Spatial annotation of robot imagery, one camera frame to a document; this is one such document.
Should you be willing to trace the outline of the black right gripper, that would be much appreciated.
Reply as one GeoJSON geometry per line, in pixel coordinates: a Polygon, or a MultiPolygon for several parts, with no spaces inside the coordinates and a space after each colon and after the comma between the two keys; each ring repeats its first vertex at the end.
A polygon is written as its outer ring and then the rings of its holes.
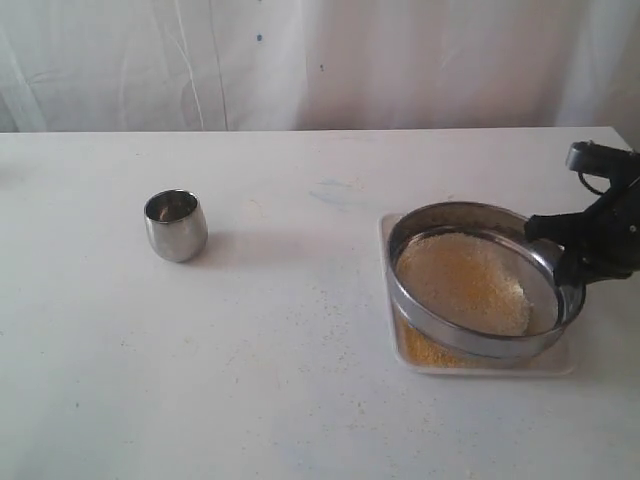
{"type": "Polygon", "coordinates": [[[627,279],[639,271],[639,180],[610,186],[582,213],[532,215],[524,234],[570,244],[554,267],[558,287],[627,279]]]}

